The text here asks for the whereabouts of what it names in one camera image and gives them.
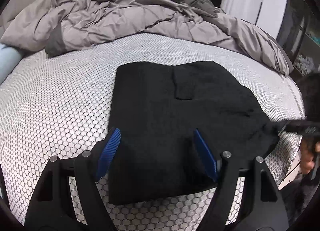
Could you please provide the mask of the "person's right hand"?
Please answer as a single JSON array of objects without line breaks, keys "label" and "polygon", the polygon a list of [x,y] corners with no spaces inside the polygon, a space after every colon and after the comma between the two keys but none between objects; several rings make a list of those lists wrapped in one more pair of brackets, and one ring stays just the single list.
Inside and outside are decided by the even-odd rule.
[{"label": "person's right hand", "polygon": [[308,142],[302,138],[300,143],[300,169],[303,174],[308,174],[315,166],[313,153],[308,149]]}]

